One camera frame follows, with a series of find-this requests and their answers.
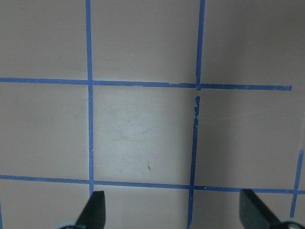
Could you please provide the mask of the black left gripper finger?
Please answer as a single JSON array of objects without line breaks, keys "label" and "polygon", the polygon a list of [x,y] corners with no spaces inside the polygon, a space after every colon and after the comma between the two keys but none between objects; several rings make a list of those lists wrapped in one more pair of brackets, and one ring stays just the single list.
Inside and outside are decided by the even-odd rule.
[{"label": "black left gripper finger", "polygon": [[286,224],[282,223],[251,189],[240,191],[239,219],[244,229],[286,228]]}]

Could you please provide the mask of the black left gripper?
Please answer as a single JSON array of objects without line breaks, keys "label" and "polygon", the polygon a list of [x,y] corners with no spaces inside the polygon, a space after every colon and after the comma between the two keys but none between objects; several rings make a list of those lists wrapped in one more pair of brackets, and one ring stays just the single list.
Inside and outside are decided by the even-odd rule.
[{"label": "black left gripper", "polygon": [[104,191],[94,191],[90,196],[77,221],[66,220],[53,226],[61,229],[75,226],[77,229],[103,229],[105,226],[105,194]]}]

